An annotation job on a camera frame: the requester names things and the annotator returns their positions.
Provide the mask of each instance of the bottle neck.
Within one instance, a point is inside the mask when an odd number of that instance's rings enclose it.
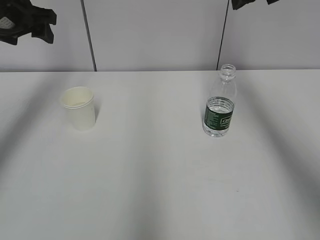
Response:
[[[231,64],[224,64],[221,67],[219,72],[220,79],[225,82],[229,83],[236,77],[236,68]]]
[[[228,77],[228,76],[221,76],[221,75],[220,75],[220,80],[221,80],[223,83],[230,83],[230,82],[232,82],[234,79],[235,79],[235,76],[233,76],[233,77]]]

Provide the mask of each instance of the cup rim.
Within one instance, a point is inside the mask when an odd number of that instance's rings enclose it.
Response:
[[[66,93],[67,93],[68,91],[73,90],[73,89],[87,89],[87,90],[89,90],[90,93],[91,93],[91,98],[90,98],[88,101],[86,101],[85,103],[81,104],[81,105],[76,105],[76,106],[66,105],[66,104],[64,103],[64,101],[63,101],[63,97],[66,95]],[[94,93],[93,93],[93,91],[92,91],[90,88],[88,88],[88,87],[86,87],[86,86],[75,86],[75,87],[71,87],[71,88],[69,88],[69,89],[67,89],[67,90],[65,90],[65,91],[63,92],[62,96],[60,97],[60,103],[61,103],[61,105],[62,105],[63,107],[65,107],[66,109],[79,109],[79,108],[83,108],[83,107],[89,105],[89,104],[93,101],[93,99],[94,99]]]

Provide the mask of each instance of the water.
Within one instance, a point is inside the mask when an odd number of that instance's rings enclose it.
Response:
[[[234,110],[235,105],[233,104],[233,102],[229,99],[226,99],[224,97],[210,97],[206,103],[206,105],[208,106],[208,108],[218,114],[227,114],[230,113]],[[205,124],[205,121],[203,120],[202,122],[202,127],[203,130],[205,131],[206,134],[210,135],[211,137],[222,137],[224,136],[229,128],[225,129],[225,130],[213,130],[210,127],[208,127]]]

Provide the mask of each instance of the bottle opening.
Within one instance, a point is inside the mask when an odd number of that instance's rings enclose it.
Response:
[[[221,67],[219,75],[226,81],[234,79],[236,76],[236,67],[231,64],[224,64]]]

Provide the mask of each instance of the white wall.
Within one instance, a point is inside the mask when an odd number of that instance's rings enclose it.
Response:
[[[215,70],[227,0],[85,0],[98,71]]]
[[[54,43],[20,37],[18,45],[0,42],[0,71],[92,71],[93,64],[80,0],[31,0],[53,9],[57,25],[51,26]]]
[[[237,69],[320,68],[320,1],[257,0],[230,6],[220,65]]]
[[[98,71],[215,70],[228,0],[84,0]],[[32,0],[54,9],[54,44],[0,42],[0,72],[93,71],[81,0]],[[219,65],[320,68],[319,0],[230,3]]]

